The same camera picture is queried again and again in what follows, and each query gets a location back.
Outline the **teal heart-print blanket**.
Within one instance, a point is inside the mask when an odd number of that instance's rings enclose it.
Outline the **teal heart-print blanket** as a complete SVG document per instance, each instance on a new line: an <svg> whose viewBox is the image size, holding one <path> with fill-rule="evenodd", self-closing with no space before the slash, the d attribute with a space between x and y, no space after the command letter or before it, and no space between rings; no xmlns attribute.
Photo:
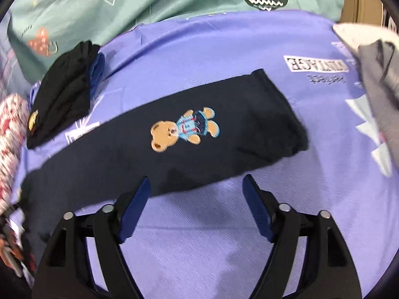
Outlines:
<svg viewBox="0 0 399 299"><path fill-rule="evenodd" d="M29 82L81 41L104 45L139 24L234 11L301 9L337 21L344 0L15 0L8 35Z"/></svg>

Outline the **grey clothing pile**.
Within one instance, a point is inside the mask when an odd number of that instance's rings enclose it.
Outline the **grey clothing pile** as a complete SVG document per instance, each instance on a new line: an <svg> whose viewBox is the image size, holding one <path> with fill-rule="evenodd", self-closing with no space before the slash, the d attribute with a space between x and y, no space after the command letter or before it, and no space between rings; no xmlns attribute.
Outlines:
<svg viewBox="0 0 399 299"><path fill-rule="evenodd" d="M398 49L382 40L358 48L363 85L373 115L398 163Z"/></svg>

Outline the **black folded pants smiley patch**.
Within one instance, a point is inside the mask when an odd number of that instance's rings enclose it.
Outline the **black folded pants smiley patch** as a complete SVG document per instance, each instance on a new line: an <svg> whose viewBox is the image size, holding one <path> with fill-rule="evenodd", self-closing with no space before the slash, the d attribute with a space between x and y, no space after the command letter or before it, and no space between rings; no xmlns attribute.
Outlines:
<svg viewBox="0 0 399 299"><path fill-rule="evenodd" d="M53 63L41 81L31 106L26 146L34 149L89 114L89 67L100 46L80 42Z"/></svg>

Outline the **navy pants with bear patch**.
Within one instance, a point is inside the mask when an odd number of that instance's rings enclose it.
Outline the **navy pants with bear patch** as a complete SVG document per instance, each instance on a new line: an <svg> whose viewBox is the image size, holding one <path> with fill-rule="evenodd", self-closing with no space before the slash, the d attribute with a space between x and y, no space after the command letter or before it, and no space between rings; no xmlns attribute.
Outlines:
<svg viewBox="0 0 399 299"><path fill-rule="evenodd" d="M125 112L60 150L21 185L36 260L62 214L118 198L143 177L151 195L192 190L308 148L264 70L190 88Z"/></svg>

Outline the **red floral pillow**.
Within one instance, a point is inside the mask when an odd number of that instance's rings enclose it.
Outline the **red floral pillow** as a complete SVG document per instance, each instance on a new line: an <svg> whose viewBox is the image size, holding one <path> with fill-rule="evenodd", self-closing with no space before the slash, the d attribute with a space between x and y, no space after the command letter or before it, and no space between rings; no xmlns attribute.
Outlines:
<svg viewBox="0 0 399 299"><path fill-rule="evenodd" d="M1 213L10 204L28 116L28 102L20 95L11 94L1 101Z"/></svg>

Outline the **purple patterned bedsheet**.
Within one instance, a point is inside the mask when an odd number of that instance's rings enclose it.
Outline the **purple patterned bedsheet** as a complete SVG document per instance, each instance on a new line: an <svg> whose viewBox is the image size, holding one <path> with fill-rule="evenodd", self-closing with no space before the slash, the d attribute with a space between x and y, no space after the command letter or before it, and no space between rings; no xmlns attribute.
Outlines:
<svg viewBox="0 0 399 299"><path fill-rule="evenodd" d="M294 209L328 210L367 295L398 250L398 170L332 22L243 11L139 25L102 47L91 113L22 153L17 187L40 259L62 214L149 177L122 250L146 298L247 298L271 244L246 173Z"/></svg>

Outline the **blue folded garment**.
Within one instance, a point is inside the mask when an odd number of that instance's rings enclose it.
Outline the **blue folded garment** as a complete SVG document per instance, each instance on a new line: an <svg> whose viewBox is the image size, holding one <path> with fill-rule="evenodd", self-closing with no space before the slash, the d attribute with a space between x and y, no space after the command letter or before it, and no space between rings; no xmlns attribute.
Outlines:
<svg viewBox="0 0 399 299"><path fill-rule="evenodd" d="M105 55L103 53L98 53L93 63L90 65L88 71L89 82L90 82L89 96L91 99L93 99L98 89L98 85L103 75L104 67L105 67Z"/></svg>

